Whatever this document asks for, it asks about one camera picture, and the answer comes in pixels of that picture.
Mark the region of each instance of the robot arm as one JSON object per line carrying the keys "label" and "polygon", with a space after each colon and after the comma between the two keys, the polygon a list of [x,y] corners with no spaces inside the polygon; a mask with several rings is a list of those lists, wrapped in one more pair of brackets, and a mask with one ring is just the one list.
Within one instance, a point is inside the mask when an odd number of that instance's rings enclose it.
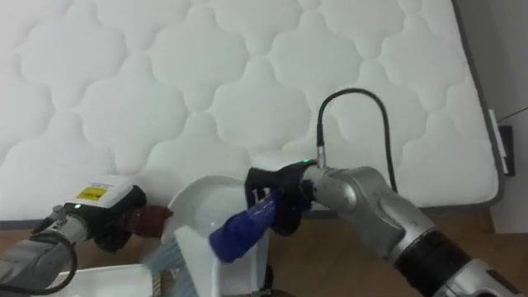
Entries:
{"label": "robot arm", "polygon": [[308,160],[277,172],[251,168],[248,204],[261,198],[258,193],[267,187],[281,191],[285,199],[281,208],[287,211],[277,210],[277,224],[272,226],[276,232],[292,234],[300,223],[299,206],[317,201],[350,222],[369,249],[426,297],[522,296],[495,270],[451,242],[374,168],[339,170]]}
{"label": "robot arm", "polygon": [[0,295],[47,295],[60,290],[66,281],[55,289],[46,288],[70,261],[73,277],[77,268],[74,248],[92,238],[108,252],[122,248],[131,232],[117,223],[145,204],[145,194],[129,178],[104,176],[90,182],[74,200],[56,206],[32,236],[0,255]]}

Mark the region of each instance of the black cable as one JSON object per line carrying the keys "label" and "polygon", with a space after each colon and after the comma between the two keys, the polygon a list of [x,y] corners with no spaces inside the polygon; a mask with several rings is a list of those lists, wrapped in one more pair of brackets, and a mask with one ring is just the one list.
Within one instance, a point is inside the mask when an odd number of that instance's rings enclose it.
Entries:
{"label": "black cable", "polygon": [[503,118],[501,118],[500,120],[498,120],[497,123],[500,123],[500,122],[502,122],[502,121],[504,121],[504,120],[507,120],[507,119],[509,119],[509,118],[511,118],[511,117],[513,117],[513,116],[517,116],[518,114],[520,114],[520,113],[522,113],[523,111],[526,111],[526,110],[528,110],[528,106],[525,107],[525,108],[521,108],[520,110],[518,110],[518,111],[516,111],[516,112],[512,112],[512,113],[509,114],[509,115],[506,115],[505,117],[503,117]]}
{"label": "black cable", "polygon": [[394,176],[394,165],[393,165],[393,156],[390,148],[390,130],[389,130],[389,117],[387,116],[387,111],[385,110],[385,105],[383,102],[373,93],[362,88],[346,88],[341,91],[337,91],[332,95],[328,96],[323,101],[323,104],[319,108],[318,118],[317,118],[317,146],[324,146],[324,135],[323,135],[323,113],[330,101],[336,99],[339,96],[346,94],[360,93],[368,96],[370,99],[374,100],[381,111],[381,117],[383,118],[383,127],[384,127],[384,136],[385,136],[385,156],[387,158],[387,170],[389,171],[390,186],[393,188],[393,191],[398,192],[396,187],[396,177]]}
{"label": "black cable", "polygon": [[23,294],[23,295],[51,295],[53,293],[57,293],[60,290],[64,289],[69,283],[72,281],[73,277],[75,276],[75,273],[77,272],[77,266],[78,266],[78,259],[77,259],[77,253],[75,252],[75,247],[62,235],[56,233],[56,232],[49,232],[49,233],[38,233],[36,235],[33,235],[30,237],[30,239],[34,239],[35,241],[43,241],[43,242],[52,242],[52,243],[60,243],[64,245],[66,250],[68,251],[68,255],[70,256],[71,261],[71,267],[69,269],[68,276],[58,285],[47,288],[47,289],[27,289],[22,288],[19,286],[14,285],[2,285],[0,284],[0,291],[6,291],[10,293],[17,293],[17,294]]}

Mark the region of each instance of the quilted mattress surface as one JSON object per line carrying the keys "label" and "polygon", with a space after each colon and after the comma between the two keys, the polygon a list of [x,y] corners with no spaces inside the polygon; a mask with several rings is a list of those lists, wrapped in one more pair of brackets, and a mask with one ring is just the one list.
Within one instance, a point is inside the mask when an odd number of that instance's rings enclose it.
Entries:
{"label": "quilted mattress surface", "polygon": [[[167,204],[252,159],[315,155],[323,99],[387,107],[400,192],[492,199],[492,142],[450,1],[2,0],[0,220],[37,219],[89,177],[130,175]],[[335,101],[328,164],[386,177],[374,102]]]}

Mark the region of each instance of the yellow label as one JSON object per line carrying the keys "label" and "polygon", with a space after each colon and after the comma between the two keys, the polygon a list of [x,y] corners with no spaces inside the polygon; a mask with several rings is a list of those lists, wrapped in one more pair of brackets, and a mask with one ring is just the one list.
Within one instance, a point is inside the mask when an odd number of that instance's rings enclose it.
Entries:
{"label": "yellow label", "polygon": [[77,195],[77,199],[99,201],[101,196],[105,195],[106,191],[107,189],[105,188],[89,186]]}

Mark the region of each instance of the gray mattress border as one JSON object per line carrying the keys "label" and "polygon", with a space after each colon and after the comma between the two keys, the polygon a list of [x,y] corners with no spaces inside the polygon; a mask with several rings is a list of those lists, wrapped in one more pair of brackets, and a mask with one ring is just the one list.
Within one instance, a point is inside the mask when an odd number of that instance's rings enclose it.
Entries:
{"label": "gray mattress border", "polygon": [[[480,106],[482,107],[482,113],[484,115],[486,129],[488,130],[489,140],[492,143],[493,157],[495,158],[495,168],[497,169],[497,174],[498,174],[498,190],[497,190],[497,195],[488,201],[484,201],[482,203],[477,203],[477,204],[471,204],[471,205],[437,206],[437,207],[426,208],[425,211],[428,214],[442,214],[442,213],[447,213],[447,212],[452,213],[452,212],[460,212],[460,211],[481,210],[481,209],[488,208],[491,205],[498,203],[504,196],[505,177],[504,177],[504,171],[502,168],[501,155],[498,150],[497,138],[495,137],[495,133],[493,132],[492,120],[488,113],[488,104],[484,100],[482,86],[480,84],[479,76],[477,74],[477,69],[475,68],[475,63],[474,63],[473,56],[471,54],[471,50],[469,49],[469,43],[468,43],[468,39],[466,38],[464,22],[462,20],[462,16],[460,15],[460,8],[458,6],[457,1],[459,0],[451,0],[451,2],[453,3],[454,11],[455,11],[456,21],[459,26],[459,32],[460,32],[460,37],[462,39],[462,45],[464,46],[464,53],[468,60],[469,70],[471,71],[471,75],[473,76],[475,87],[477,88],[478,99],[480,100]],[[315,210],[315,211],[308,212],[304,217],[307,219],[333,219],[333,218],[336,218],[337,216],[335,215],[335,213],[329,210]],[[33,229],[38,224],[38,222],[39,220],[36,220],[36,219],[0,221],[0,230]]]}

